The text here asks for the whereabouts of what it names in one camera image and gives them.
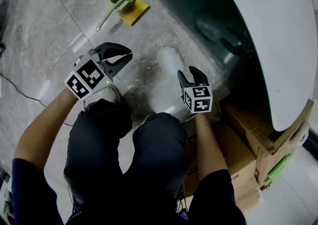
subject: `marble floor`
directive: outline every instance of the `marble floor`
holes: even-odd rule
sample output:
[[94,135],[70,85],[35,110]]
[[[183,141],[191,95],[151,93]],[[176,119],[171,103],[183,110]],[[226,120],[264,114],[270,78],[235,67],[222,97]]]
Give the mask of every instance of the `marble floor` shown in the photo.
[[[133,51],[133,59],[114,78],[114,85],[132,108],[136,128],[152,111],[186,109],[176,76],[170,76],[157,60],[162,47],[172,46],[180,52],[186,66],[196,66],[207,74],[215,97],[210,118],[218,120],[218,101],[229,92],[221,71],[160,0],[144,1],[150,8],[133,26],[113,13],[96,33],[96,24],[107,10],[107,0],[5,0],[1,7],[6,11],[2,28],[6,51],[1,59],[1,72],[26,95],[48,104],[65,87],[64,79],[79,55],[106,41],[120,43]],[[87,103],[99,98],[97,93]],[[66,123],[74,123],[82,109],[82,103],[78,102]],[[0,161],[9,172],[19,137],[42,110],[39,102],[23,97],[2,80]],[[64,188],[67,185],[63,167],[70,129],[62,126],[45,169],[47,177]],[[193,130],[191,122],[187,129],[189,133]],[[123,172],[134,153],[131,135],[132,132],[123,138],[119,146]]]

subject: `wire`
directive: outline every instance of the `wire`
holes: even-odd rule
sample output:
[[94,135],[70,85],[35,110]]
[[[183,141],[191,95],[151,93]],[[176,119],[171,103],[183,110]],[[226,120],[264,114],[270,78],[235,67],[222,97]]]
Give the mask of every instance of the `wire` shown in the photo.
[[[46,107],[46,106],[42,103],[42,101],[40,101],[39,99],[32,98],[32,97],[30,97],[30,96],[25,95],[23,92],[21,92],[21,91],[16,87],[16,85],[15,85],[10,79],[8,79],[5,75],[3,75],[2,73],[0,73],[0,75],[1,75],[3,78],[5,78],[9,83],[11,83],[11,84],[14,86],[15,90],[16,90],[18,93],[20,93],[22,96],[24,96],[25,98],[31,99],[31,100],[38,101],[38,102],[40,102],[40,103],[42,104],[42,106]],[[73,125],[70,125],[70,124],[67,124],[67,123],[64,123],[64,124],[67,125],[67,126],[73,127]]]
[[180,206],[181,206],[181,200],[180,200],[180,203],[179,203],[179,206],[178,206],[177,213],[179,213]]
[[72,203],[72,205],[74,205],[74,203],[73,203],[73,199],[72,199],[72,197],[71,197],[71,193],[70,193],[70,186],[68,185],[68,190],[69,190],[69,196],[70,196],[70,199],[71,199],[71,203]]
[[196,117],[198,114],[199,114],[199,113],[191,114],[190,117],[182,123],[182,125],[185,125],[185,123],[187,123],[188,121],[190,121],[192,118]]
[[111,13],[118,8],[125,0],[119,0],[117,3],[115,3],[115,5],[107,12],[107,14],[105,14],[102,19],[98,22],[97,26],[96,26],[96,32],[98,32],[101,27],[103,26],[103,24],[105,23],[105,21],[108,19],[108,17],[111,15]]
[[185,195],[184,195],[184,193],[185,193],[184,183],[182,183],[182,191],[181,191],[181,192],[182,192],[182,195],[183,195],[183,198],[184,198],[184,205],[185,205],[185,209],[186,209],[187,214],[188,214],[189,210],[188,210],[187,202],[186,202],[186,200],[185,200]]

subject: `green object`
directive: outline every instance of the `green object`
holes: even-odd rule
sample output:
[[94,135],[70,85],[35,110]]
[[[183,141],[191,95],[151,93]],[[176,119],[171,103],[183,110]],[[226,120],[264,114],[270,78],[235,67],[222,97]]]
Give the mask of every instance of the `green object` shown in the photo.
[[[119,0],[110,0],[108,5],[114,7],[117,2],[119,2]],[[127,11],[133,3],[134,0],[124,0],[118,7],[116,7],[116,10],[119,14],[122,14]]]
[[285,167],[286,163],[290,160],[292,157],[291,154],[285,156],[282,158],[282,160],[268,173],[268,177],[264,181],[264,185],[268,185],[274,178],[275,176]]
[[108,19],[108,17],[111,15],[111,13],[117,9],[119,6],[121,6],[121,4],[124,2],[125,0],[118,0],[114,5],[113,5],[113,1],[110,2],[111,5],[113,5],[113,7],[111,7],[111,9],[102,17],[102,19],[97,23],[96,26],[96,32],[98,32],[100,30],[100,28],[102,27],[102,25],[105,23],[105,21]]

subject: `shoe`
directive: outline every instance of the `shoe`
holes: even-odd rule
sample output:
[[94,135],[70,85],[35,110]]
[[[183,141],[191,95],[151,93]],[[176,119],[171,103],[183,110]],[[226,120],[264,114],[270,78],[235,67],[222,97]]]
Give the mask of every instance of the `shoe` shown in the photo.
[[121,97],[119,91],[112,85],[106,87],[103,90],[103,92],[101,93],[101,97],[115,104],[120,104]]

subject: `stacked cardboard boxes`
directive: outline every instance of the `stacked cardboard boxes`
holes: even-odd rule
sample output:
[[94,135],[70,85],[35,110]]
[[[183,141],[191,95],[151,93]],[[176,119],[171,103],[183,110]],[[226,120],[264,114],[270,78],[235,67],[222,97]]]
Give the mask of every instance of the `stacked cardboard boxes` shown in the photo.
[[[297,120],[285,131],[276,132],[252,109],[234,95],[221,101],[224,117],[212,125],[219,147],[228,165],[237,206],[246,213],[259,203],[260,189],[268,173],[297,148],[294,140],[297,130],[308,120],[313,101],[308,100]],[[199,184],[195,139],[187,144],[191,165],[184,181],[188,203]]]
[[221,101],[222,113],[225,120],[246,142],[256,156],[256,178],[263,185],[268,173],[297,146],[290,139],[307,121],[313,106],[308,100],[297,120],[285,131],[276,132],[272,125],[255,111],[240,102],[234,95]]
[[[243,212],[247,212],[257,205],[260,198],[259,188],[254,177],[255,156],[224,121],[215,123],[212,128],[228,165],[237,205]],[[191,196],[199,184],[195,140],[188,141],[187,152],[190,157],[190,168],[184,180],[184,188],[189,204]]]

